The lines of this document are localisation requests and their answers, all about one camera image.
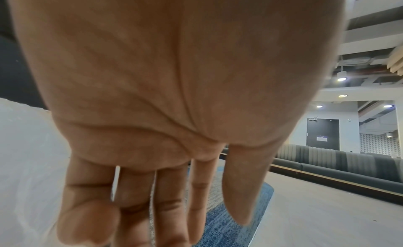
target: patterned wall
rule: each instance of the patterned wall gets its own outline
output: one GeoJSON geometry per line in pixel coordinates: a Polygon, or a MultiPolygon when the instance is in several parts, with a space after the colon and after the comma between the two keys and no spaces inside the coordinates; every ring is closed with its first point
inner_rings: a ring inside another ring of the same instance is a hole
{"type": "Polygon", "coordinates": [[[361,151],[401,157],[398,138],[387,138],[386,135],[360,134],[361,151]]]}

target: hand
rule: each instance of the hand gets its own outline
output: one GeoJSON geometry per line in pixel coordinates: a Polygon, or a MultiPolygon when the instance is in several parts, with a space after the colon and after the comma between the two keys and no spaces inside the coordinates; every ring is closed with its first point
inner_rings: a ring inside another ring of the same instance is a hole
{"type": "Polygon", "coordinates": [[[250,221],[273,156],[333,63],[344,11],[344,0],[9,1],[72,149],[59,239],[115,247],[150,245],[154,181],[157,246],[198,242],[226,143],[224,202],[250,221]]]}

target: sign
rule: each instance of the sign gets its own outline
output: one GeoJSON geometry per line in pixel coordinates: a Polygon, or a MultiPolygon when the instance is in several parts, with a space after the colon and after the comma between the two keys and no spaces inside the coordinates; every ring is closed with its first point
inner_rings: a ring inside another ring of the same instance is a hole
{"type": "Polygon", "coordinates": [[[316,137],[316,141],[327,142],[327,136],[319,135],[316,137]]]}

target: carpet rug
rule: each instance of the carpet rug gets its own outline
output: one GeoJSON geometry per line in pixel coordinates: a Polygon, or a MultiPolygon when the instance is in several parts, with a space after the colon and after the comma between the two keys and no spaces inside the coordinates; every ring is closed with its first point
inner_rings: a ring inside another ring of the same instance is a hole
{"type": "MultiPolygon", "coordinates": [[[[256,202],[252,222],[249,226],[240,226],[231,218],[224,206],[221,189],[223,170],[224,167],[218,167],[213,179],[207,205],[206,226],[203,237],[194,245],[195,247],[248,247],[273,195],[273,188],[264,183],[256,202]]],[[[154,240],[152,215],[150,220],[151,236],[154,240]]]]}

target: door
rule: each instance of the door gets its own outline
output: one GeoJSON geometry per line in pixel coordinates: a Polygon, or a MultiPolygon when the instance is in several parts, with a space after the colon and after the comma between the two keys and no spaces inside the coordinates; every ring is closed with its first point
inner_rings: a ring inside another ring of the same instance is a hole
{"type": "Polygon", "coordinates": [[[340,150],[339,120],[306,120],[306,146],[340,150]]]}

